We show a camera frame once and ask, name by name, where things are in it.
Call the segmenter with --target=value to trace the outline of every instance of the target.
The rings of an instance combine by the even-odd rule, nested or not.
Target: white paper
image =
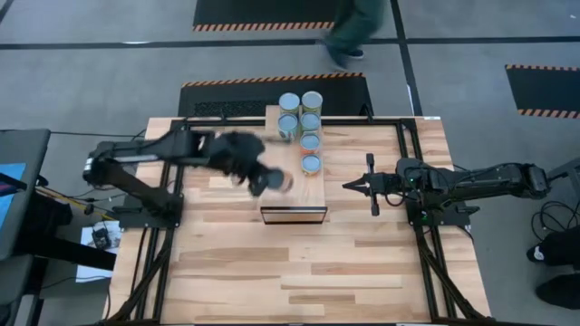
[[[121,230],[119,228],[119,221],[106,221],[106,222],[99,222],[94,225],[94,227],[84,227],[81,233],[81,244],[88,245],[91,247],[94,246],[94,242],[92,240],[92,230],[98,231],[99,229],[104,228],[104,225],[107,226],[107,230],[109,230],[109,238],[111,239],[111,248],[107,249],[107,252],[117,254],[119,252],[119,243],[121,242]],[[77,283],[87,283],[98,281],[104,276],[107,278],[112,277],[112,271],[106,271],[98,268],[88,267],[88,266],[78,266],[76,270],[76,282]]]

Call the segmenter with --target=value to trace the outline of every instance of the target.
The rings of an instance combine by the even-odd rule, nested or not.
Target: black mat
[[[326,116],[366,115],[372,112],[366,78],[360,72],[264,77],[229,81],[187,82],[181,88],[181,117],[264,117],[266,105],[277,105],[285,92],[302,96],[318,91]]]
[[[198,0],[193,27],[195,31],[329,28],[337,5],[336,0]]]
[[[580,118],[580,69],[512,65],[507,77],[519,114]]]

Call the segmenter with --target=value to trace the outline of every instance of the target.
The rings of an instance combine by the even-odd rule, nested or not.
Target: food can
[[[278,131],[283,139],[296,139],[298,134],[298,118],[293,114],[283,114],[278,118]]]
[[[320,115],[323,109],[323,96],[318,91],[308,91],[302,95],[302,113],[312,112]]]
[[[302,171],[308,177],[315,176],[320,171],[321,162],[317,155],[306,155],[302,158]]]
[[[320,148],[320,139],[315,134],[305,133],[300,138],[300,151],[303,155],[318,154]]]
[[[320,129],[320,116],[307,112],[300,117],[300,126],[303,133],[316,133]]]
[[[294,93],[284,93],[278,100],[280,106],[280,114],[294,114],[298,116],[300,110],[300,98]]]

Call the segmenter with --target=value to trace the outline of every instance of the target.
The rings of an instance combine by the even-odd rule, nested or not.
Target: screen
[[[20,180],[25,168],[25,163],[0,164],[0,173],[15,178],[16,180]],[[0,181],[0,228],[4,224],[6,215],[8,214],[8,209],[12,203],[12,198],[15,196],[14,193],[17,191],[17,187],[9,185],[4,181]]]

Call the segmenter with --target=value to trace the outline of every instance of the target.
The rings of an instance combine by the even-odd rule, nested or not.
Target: gray floor
[[[577,0],[402,0],[408,37],[565,36],[580,34]],[[193,34],[194,0],[15,0],[0,24],[0,43],[97,43],[312,38],[320,31]],[[391,10],[376,37],[394,37]],[[397,45],[365,46],[375,112],[410,115]],[[504,64],[580,66],[580,43],[412,45],[423,113],[441,116],[454,162],[481,168],[507,161],[553,168],[580,153],[578,120],[517,115]],[[137,133],[149,117],[174,116],[182,82],[329,72],[317,46],[140,50],[0,51],[0,129]],[[54,188],[81,193],[82,163],[99,138],[53,136],[43,166]],[[566,183],[551,199],[572,205]],[[473,235],[493,315],[503,321],[576,325],[580,312],[539,301],[537,284],[560,270],[529,263],[529,220],[541,202],[481,200]],[[90,220],[61,230],[78,237]],[[74,274],[51,264],[47,282]],[[67,283],[45,291],[42,325],[101,317],[107,283]]]

